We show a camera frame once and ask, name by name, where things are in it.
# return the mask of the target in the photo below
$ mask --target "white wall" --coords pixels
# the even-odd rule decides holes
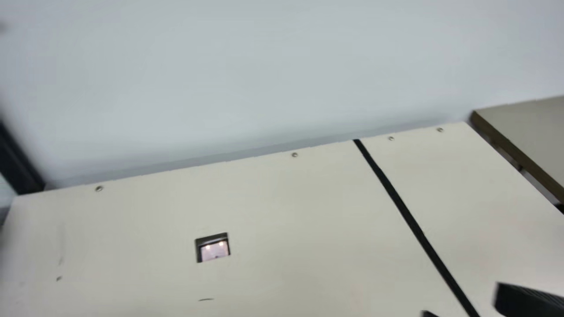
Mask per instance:
[[[48,180],[564,93],[564,2],[0,0],[7,125]]]

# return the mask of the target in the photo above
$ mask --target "white board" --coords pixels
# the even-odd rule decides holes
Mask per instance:
[[[467,124],[363,139],[482,317],[496,282],[564,296],[564,215]]]
[[[465,316],[353,142],[296,152],[17,197],[0,315]]]

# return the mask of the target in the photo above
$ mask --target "black frame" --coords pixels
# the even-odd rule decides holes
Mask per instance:
[[[214,243],[218,243],[224,241],[227,244],[227,255],[230,256],[231,255],[231,247],[229,246],[229,238],[227,237],[227,232],[224,232],[222,234],[216,234],[213,236],[207,236],[207,237],[202,237],[202,238],[198,238],[195,240],[195,244],[196,244],[196,260],[198,263],[202,262],[202,247],[208,245],[208,244],[214,244]]]
[[[0,122],[0,173],[18,195],[41,192],[45,182]]]

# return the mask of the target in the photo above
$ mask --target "white surface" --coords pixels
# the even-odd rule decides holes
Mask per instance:
[[[564,97],[502,105],[477,112],[564,186]]]
[[[563,15],[561,0],[0,0],[0,102],[48,181],[458,121],[564,93]]]
[[[465,316],[352,141],[298,154],[17,197],[0,315]]]
[[[564,296],[564,215],[466,124],[363,139],[482,317],[496,282]]]

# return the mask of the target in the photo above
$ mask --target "table top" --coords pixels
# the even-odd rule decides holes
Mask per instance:
[[[564,96],[479,109],[472,122],[564,201]]]
[[[465,316],[352,141],[293,152],[17,197],[0,315]]]

